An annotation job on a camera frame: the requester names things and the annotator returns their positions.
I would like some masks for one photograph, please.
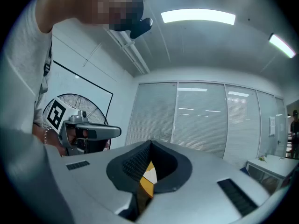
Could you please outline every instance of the white table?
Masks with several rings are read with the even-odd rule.
[[[246,169],[248,171],[249,166],[252,166],[272,177],[278,179],[278,185],[276,191],[281,187],[283,181],[287,176],[297,167],[299,160],[281,158],[274,155],[267,155],[265,161],[258,159],[252,159],[247,161]]]

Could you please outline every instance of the window blinds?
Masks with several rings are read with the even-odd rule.
[[[149,139],[170,142],[176,94],[177,83],[139,85],[126,145]]]
[[[261,110],[261,144],[258,156],[267,154],[275,154],[276,150],[276,136],[270,135],[270,116],[275,117],[276,104],[273,95],[263,92],[257,92],[260,110]]]
[[[226,85],[228,139],[223,159],[240,169],[255,159],[260,141],[260,112],[255,90]]]
[[[228,129],[224,85],[179,83],[173,143],[223,157]]]
[[[277,106],[276,115],[276,132],[278,135],[278,141],[280,142],[276,146],[275,155],[280,157],[285,157],[285,151],[287,146],[287,127],[286,127],[286,116],[285,116],[285,105],[284,101],[279,98],[275,98]]]

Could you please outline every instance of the bracelet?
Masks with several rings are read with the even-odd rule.
[[[43,134],[43,143],[44,144],[48,144],[47,143],[47,132],[50,130],[50,129],[52,129],[51,127],[48,127],[46,130],[45,130],[45,133]]]

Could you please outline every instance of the fan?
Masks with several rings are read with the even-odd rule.
[[[63,94],[58,96],[61,100],[63,100],[68,105],[79,109],[86,111],[87,117],[89,122],[91,123],[97,123],[97,124],[105,124],[108,125],[107,119],[105,118],[103,112],[97,107],[92,101],[89,99],[76,94]],[[52,103],[54,102],[54,99],[51,100],[46,108],[43,111],[43,127],[47,128],[49,127],[47,117],[50,111],[50,108],[52,106]],[[109,150],[111,145],[111,140],[108,140],[104,151]]]

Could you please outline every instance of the person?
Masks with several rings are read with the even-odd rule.
[[[37,109],[48,89],[52,62],[52,28],[56,23],[77,18],[83,24],[120,25],[129,17],[137,0],[32,0],[16,21],[2,51],[1,65],[12,67],[35,97],[32,133],[41,142],[66,150],[53,129],[43,128],[42,110]],[[67,131],[71,143],[75,129]]]
[[[291,134],[292,134],[292,150],[291,157],[294,157],[294,153],[296,152],[296,156],[298,157],[299,151],[299,120],[298,120],[298,111],[293,111],[294,121],[291,123]]]

